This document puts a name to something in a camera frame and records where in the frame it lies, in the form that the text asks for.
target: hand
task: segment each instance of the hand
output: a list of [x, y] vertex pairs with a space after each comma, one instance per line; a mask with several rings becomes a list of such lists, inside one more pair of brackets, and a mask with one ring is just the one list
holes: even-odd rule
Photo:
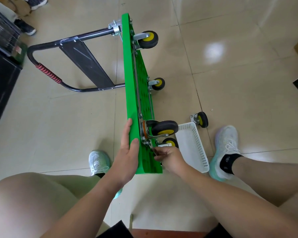
[[188, 166], [177, 147], [155, 147], [155, 151], [158, 155], [154, 159], [161, 162], [168, 171], [178, 176]]
[[130, 118], [123, 130], [120, 149], [108, 171], [119, 183], [119, 189], [123, 188], [123, 186], [133, 178], [138, 168], [139, 140], [137, 138], [131, 142], [129, 149], [129, 131], [131, 124], [132, 119]]

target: black rubber tire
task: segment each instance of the black rubber tire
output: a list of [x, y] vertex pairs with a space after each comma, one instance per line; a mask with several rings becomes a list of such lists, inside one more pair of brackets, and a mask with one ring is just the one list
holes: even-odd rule
[[161, 132], [164, 132], [165, 134], [172, 135], [178, 132], [179, 126], [175, 121], [172, 120], [166, 120], [161, 121], [160, 123], [153, 125], [151, 128], [151, 133], [153, 136], [158, 136], [160, 134], [163, 134]]
[[158, 34], [154, 31], [145, 31], [143, 33], [152, 33], [153, 34], [153, 39], [150, 41], [144, 41], [143, 39], [139, 39], [138, 40], [138, 44], [141, 48], [143, 49], [149, 49], [149, 48], [153, 48], [158, 44], [159, 41], [159, 37]]
[[159, 80], [162, 83], [161, 84], [159, 83], [158, 84], [159, 86], [156, 86], [157, 84], [156, 85], [152, 85], [152, 89], [159, 91], [159, 90], [161, 90], [161, 89], [163, 89], [165, 87], [166, 81], [163, 78], [155, 78], [155, 80]]
[[207, 119], [207, 115], [205, 114], [205, 112], [198, 112], [198, 119], [200, 120], [199, 125], [202, 128], [206, 128], [208, 126], [208, 119]]
[[175, 146], [175, 147], [179, 148], [179, 144], [178, 144], [177, 140], [174, 139], [174, 138], [166, 138], [166, 139], [163, 140], [162, 142], [163, 142], [163, 143], [171, 143], [172, 146]]

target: white plastic basket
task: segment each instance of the white plastic basket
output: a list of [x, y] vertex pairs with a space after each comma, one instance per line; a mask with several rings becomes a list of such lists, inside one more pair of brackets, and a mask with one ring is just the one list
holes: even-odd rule
[[175, 136], [185, 162], [201, 173], [208, 172], [209, 163], [195, 123], [180, 124]]

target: person's foot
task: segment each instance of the person's foot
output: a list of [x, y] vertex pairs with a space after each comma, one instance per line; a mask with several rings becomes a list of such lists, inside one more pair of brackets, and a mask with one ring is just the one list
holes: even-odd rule
[[31, 10], [34, 11], [41, 6], [44, 6], [48, 0], [28, 0], [27, 3], [31, 7]]
[[31, 25], [27, 24], [25, 21], [22, 19], [16, 19], [14, 21], [14, 24], [21, 29], [22, 32], [25, 34], [32, 36], [33, 34], [36, 33], [36, 29], [32, 27]]
[[[95, 174], [107, 173], [110, 165], [110, 159], [108, 155], [100, 150], [93, 150], [88, 158], [88, 163], [91, 168], [91, 176]], [[122, 188], [116, 193], [114, 199], [118, 198], [122, 192]]]
[[220, 162], [225, 155], [241, 154], [237, 148], [238, 134], [235, 127], [232, 125], [224, 126], [215, 136], [216, 152], [210, 162], [210, 176], [219, 181], [230, 179], [233, 174], [227, 173], [220, 168]]

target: black sock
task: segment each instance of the black sock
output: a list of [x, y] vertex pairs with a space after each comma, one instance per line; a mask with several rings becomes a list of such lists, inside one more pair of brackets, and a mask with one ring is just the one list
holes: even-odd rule
[[102, 178], [105, 175], [105, 173], [98, 173], [98, 174], [94, 174], [94, 175], [98, 176], [99, 178]]
[[220, 162], [220, 168], [224, 172], [233, 175], [232, 165], [233, 165], [233, 162], [239, 157], [242, 157], [242, 155], [240, 155], [240, 154], [224, 155]]

